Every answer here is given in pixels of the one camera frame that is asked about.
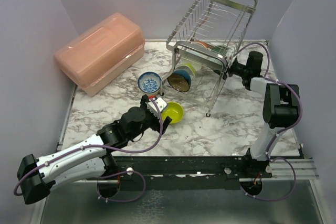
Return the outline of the mint green brown-rimmed bowl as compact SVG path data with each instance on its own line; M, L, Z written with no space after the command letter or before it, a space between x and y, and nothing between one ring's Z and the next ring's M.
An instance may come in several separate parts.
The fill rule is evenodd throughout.
M221 55L225 55L228 51L228 48L226 46L220 45L220 46L213 47L211 51L216 52Z

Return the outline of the white orange bowl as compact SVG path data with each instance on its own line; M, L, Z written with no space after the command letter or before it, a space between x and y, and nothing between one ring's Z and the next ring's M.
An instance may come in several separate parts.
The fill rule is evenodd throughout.
M209 50L209 46L207 43L202 42L202 41L194 41L193 44L204 47L205 49Z

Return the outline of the white grey bottom bowl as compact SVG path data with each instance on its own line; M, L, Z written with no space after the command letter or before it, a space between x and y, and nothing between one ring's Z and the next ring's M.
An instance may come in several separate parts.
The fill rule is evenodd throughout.
M190 63L192 65L192 67L195 69L196 72L200 71L202 68L202 65L195 63L195 62L191 62Z

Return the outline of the stainless steel dish rack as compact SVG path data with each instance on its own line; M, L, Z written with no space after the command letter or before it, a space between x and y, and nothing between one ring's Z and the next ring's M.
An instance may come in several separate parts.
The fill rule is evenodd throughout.
M166 41L172 60L162 78L160 94L173 92L203 107L210 117L257 4L258 0L195 0ZM193 44L194 41L207 43L209 50ZM225 55L211 51L220 45L228 48ZM195 62L202 68L189 91L179 92L169 85L167 78L184 62Z

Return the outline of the dark teal beige bowl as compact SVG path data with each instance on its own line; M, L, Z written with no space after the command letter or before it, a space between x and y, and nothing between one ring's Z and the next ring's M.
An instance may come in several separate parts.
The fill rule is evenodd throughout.
M179 92L188 92L192 83L191 75L183 69L173 71L167 81L173 89Z

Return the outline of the lime green white bowl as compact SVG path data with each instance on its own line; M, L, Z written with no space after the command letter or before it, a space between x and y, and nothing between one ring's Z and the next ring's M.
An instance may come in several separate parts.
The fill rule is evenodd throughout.
M194 76L196 75L196 70L190 63L185 63L185 64L183 64L183 66L188 67L190 69L190 71L193 73L193 75Z

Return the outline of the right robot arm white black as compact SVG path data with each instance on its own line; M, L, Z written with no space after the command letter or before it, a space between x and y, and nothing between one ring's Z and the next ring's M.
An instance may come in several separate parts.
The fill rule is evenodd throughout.
M264 126L257 141L249 149L252 159L241 164L246 177L254 177L260 171L257 161L267 161L277 141L285 131L296 126L302 118L302 102L299 86L261 76L263 55L252 51L246 64L234 60L229 76L239 76L243 86L264 98L262 118Z

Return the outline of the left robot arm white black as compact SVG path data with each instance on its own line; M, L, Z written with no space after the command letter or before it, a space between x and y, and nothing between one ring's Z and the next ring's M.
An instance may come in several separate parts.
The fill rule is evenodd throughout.
M131 153L125 147L141 138L147 129L163 135L172 121L162 115L167 106L162 98L143 95L140 106L131 107L121 119L105 125L88 139L50 155L26 155L20 162L13 194L22 196L29 205L67 182L121 175L112 152Z

